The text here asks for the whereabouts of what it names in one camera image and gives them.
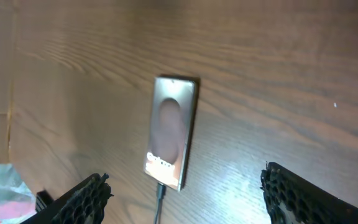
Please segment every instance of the wood grain surface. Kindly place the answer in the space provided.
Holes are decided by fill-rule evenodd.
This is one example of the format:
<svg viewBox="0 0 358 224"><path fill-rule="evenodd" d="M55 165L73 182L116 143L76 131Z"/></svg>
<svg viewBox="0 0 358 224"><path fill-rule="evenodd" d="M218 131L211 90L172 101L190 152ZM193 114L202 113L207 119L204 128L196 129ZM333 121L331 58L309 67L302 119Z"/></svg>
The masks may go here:
<svg viewBox="0 0 358 224"><path fill-rule="evenodd" d="M275 161L358 207L358 1L18 1L11 159L57 198L94 172L104 223L151 223L154 77L201 78L186 185L162 223L268 223Z"/></svg>

